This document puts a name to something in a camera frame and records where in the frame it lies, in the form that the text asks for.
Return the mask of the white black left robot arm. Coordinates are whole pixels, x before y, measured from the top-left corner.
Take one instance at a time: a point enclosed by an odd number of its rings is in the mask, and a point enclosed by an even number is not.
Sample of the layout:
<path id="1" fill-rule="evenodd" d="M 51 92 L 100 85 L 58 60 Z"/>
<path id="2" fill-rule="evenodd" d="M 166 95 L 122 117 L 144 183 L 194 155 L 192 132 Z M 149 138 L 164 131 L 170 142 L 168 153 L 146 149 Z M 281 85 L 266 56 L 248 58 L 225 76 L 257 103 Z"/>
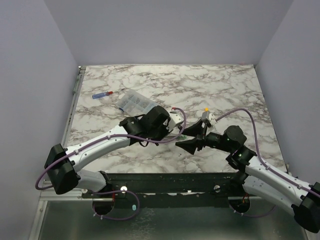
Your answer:
<path id="1" fill-rule="evenodd" d="M 157 105 L 146 114 L 124 118 L 112 129 L 86 142 L 67 148 L 54 145 L 44 164 L 45 174 L 57 195 L 78 188 L 106 197 L 111 190 L 106 173 L 86 170 L 88 164 L 135 143 L 163 144 L 165 137 L 183 121 L 177 112 Z"/>

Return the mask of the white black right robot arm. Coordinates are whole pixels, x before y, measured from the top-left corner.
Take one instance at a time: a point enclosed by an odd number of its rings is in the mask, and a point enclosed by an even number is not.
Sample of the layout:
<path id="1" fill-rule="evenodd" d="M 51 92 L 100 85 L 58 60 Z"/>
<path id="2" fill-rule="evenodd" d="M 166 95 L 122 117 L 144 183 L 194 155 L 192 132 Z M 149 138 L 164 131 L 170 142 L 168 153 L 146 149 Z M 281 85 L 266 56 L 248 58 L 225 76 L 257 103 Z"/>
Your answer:
<path id="1" fill-rule="evenodd" d="M 229 154 L 226 161 L 237 170 L 237 178 L 229 184 L 234 195 L 246 192 L 261 197 L 286 210 L 307 231 L 320 231 L 319 182 L 310 184 L 263 160 L 257 151 L 245 146 L 247 138 L 239 126 L 231 125 L 223 134 L 208 133 L 199 120 L 182 133 L 191 139 L 176 142 L 176 146 L 192 155 L 205 147 Z"/>

